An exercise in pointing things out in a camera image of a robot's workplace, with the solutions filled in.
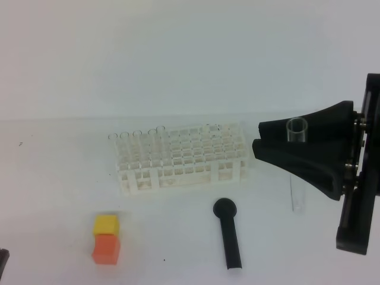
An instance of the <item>yellow block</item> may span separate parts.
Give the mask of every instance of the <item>yellow block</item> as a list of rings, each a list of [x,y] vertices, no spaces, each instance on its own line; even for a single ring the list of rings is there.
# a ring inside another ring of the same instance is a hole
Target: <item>yellow block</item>
[[[96,217],[94,230],[96,235],[119,235],[119,220],[116,215],[99,215]]]

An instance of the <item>white background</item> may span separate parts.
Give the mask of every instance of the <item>white background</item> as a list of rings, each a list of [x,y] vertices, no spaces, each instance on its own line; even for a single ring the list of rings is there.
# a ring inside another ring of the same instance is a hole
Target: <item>white background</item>
[[[0,119],[361,105],[377,0],[2,0]]]
[[[120,195],[109,132],[237,120],[250,143],[258,137],[258,122],[292,115],[300,114],[0,123],[0,245],[11,253],[1,283],[378,284],[378,201],[368,254],[361,256],[335,248],[343,200],[307,185],[306,212],[297,216],[289,173],[262,161],[252,161],[241,185]],[[213,214],[221,197],[237,205],[242,270],[226,268]],[[121,255],[115,267],[96,266],[93,221],[109,212],[120,216]]]
[[[0,1],[0,246],[11,252],[1,283],[378,284],[378,203],[368,255],[350,254],[335,249],[342,201],[308,186],[295,216],[289,174],[260,161],[240,186],[120,197],[106,137],[241,121],[250,144],[261,121],[360,107],[366,74],[380,72],[379,11],[342,0]],[[118,116],[129,118],[51,120]],[[12,121],[40,118],[50,120]],[[241,271],[225,267],[220,197],[238,208]],[[90,256],[102,212],[121,217],[115,268]]]

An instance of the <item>white surface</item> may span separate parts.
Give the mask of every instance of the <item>white surface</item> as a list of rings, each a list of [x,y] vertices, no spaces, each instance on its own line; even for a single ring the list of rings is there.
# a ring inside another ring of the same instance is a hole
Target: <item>white surface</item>
[[[162,192],[174,186],[240,182],[247,177],[251,146],[248,148],[238,123],[177,126],[159,134],[154,128],[126,137],[110,134],[108,138],[125,195]]]
[[[289,174],[255,162],[247,183],[124,198],[110,130],[241,121],[289,114],[50,120],[0,123],[0,246],[10,250],[4,284],[378,284],[380,205],[367,256],[335,249],[342,201],[308,185],[304,216],[292,213]],[[212,207],[229,197],[242,270],[227,271]],[[91,259],[96,214],[119,212],[122,251],[115,268]]]
[[[361,105],[380,72],[379,11],[378,0],[2,0],[0,119]]]

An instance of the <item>test tube rack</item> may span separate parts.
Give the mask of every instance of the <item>test tube rack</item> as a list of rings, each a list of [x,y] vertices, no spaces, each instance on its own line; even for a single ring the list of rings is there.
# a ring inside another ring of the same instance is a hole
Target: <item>test tube rack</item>
[[[238,123],[110,134],[124,194],[198,183],[240,182],[249,152]]]

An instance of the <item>wooden cube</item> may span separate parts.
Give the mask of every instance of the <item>wooden cube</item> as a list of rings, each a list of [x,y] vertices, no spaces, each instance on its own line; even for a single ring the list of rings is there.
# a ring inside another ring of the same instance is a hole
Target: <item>wooden cube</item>
[[[119,220],[116,215],[99,215],[96,217],[93,233],[97,235],[119,235]]]
[[[120,241],[114,235],[97,235],[95,237],[95,248],[92,257],[96,264],[118,263],[120,252]]]

